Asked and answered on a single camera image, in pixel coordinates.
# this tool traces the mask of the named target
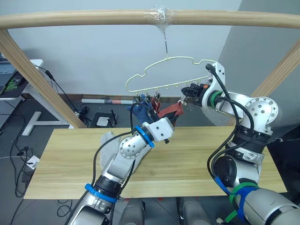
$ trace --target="wooden tabletop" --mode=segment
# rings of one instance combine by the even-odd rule
[[[122,197],[224,195],[211,179],[206,161],[233,127],[177,127],[170,143],[155,143],[141,161]],[[100,137],[128,128],[55,129],[27,189],[25,199],[79,199],[92,179],[92,161]],[[286,192],[267,149],[259,186]]]

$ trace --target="white desk leg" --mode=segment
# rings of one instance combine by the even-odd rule
[[[26,87],[26,91],[33,96],[46,110],[48,110],[59,121],[67,123],[67,121],[55,110],[52,106],[29,84]]]
[[[69,125],[69,123],[62,121],[38,121],[38,118],[42,112],[34,112],[32,118],[24,129],[22,135],[29,136],[34,126],[57,126],[57,125]]]

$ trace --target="robotic arm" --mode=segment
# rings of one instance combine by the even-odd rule
[[[85,186],[87,191],[78,201],[66,224],[108,225],[110,221],[106,214],[111,211],[126,185],[125,180],[131,174],[135,158],[147,145],[154,148],[153,142],[170,138],[174,131],[168,118],[161,118],[151,124],[145,122],[142,127],[136,126],[135,129],[132,136],[125,137],[120,142],[118,153],[107,162],[95,184]]]
[[[206,68],[212,73],[210,84],[193,83],[183,88],[187,101],[228,116],[235,116],[230,102],[240,104],[236,111],[241,121],[235,128],[233,139],[226,144],[225,155],[213,160],[214,180],[227,194],[238,191],[234,205],[239,218],[247,224],[298,224],[300,209],[297,205],[274,191],[257,186],[264,159],[262,152],[272,134],[270,124],[278,115],[276,102],[268,97],[228,92],[231,101],[224,90],[225,71],[222,65],[208,64]],[[250,115],[247,116],[241,107],[246,108]]]

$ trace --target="wooden rod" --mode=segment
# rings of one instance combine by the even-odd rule
[[[291,47],[284,58],[277,64],[269,76],[252,93],[251,97],[269,96],[291,72],[300,65],[300,38]],[[235,120],[230,120],[227,125],[233,126]]]
[[[0,30],[0,52],[40,93],[41,96],[75,128],[86,128],[70,107],[51,88],[41,73],[32,65],[7,30]]]
[[[209,10],[169,10],[168,24],[233,25],[300,28],[300,15]],[[67,26],[156,24],[159,14],[153,10],[82,10],[0,16],[0,29]]]

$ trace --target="white hanger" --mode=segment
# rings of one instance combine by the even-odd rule
[[[198,81],[198,83],[199,83],[199,82],[201,81],[201,79],[204,79],[204,78],[209,77],[209,76],[203,76],[203,77],[198,77],[198,78],[195,78],[195,79],[192,79],[192,80],[187,80],[187,81],[182,81],[182,82],[176,82],[176,83],[170,83],[170,84],[165,84],[165,85],[161,85],[161,86],[157,86],[157,87],[152,87],[152,88],[143,88],[143,89],[138,89],[138,90],[129,90],[129,89],[128,89],[128,83],[129,83],[129,81],[131,81],[132,79],[134,79],[134,78],[137,77],[137,76],[139,76],[139,77],[144,77],[144,76],[147,75],[147,70],[148,70],[149,68],[151,68],[152,66],[155,66],[155,65],[157,65],[157,64],[159,64],[159,63],[162,63],[162,62],[165,62],[165,61],[169,61],[169,60],[173,60],[173,59],[189,59],[189,60],[192,60],[193,65],[200,65],[202,62],[205,62],[205,61],[206,61],[206,62],[216,62],[216,61],[214,61],[214,60],[201,60],[200,62],[195,62],[195,59],[194,59],[194,58],[188,57],[188,56],[174,56],[174,57],[168,57],[168,56],[167,56],[165,59],[160,60],[160,61],[157,61],[157,62],[155,62],[155,63],[153,63],[153,64],[147,66],[147,67],[144,69],[144,72],[145,72],[145,73],[144,73],[143,75],[136,74],[136,75],[130,77],[130,78],[126,81],[126,83],[125,83],[125,88],[126,88],[126,90],[129,91],[129,92],[131,92],[131,93],[132,93],[132,92],[139,93],[139,92],[142,92],[142,91],[148,92],[149,90],[159,90],[160,88],[166,88],[166,89],[169,89],[170,86],[175,86],[175,87],[177,88],[177,87],[179,87],[180,84],[185,83],[185,84],[188,86],[188,85],[189,85],[191,82],[193,82],[193,81]]]

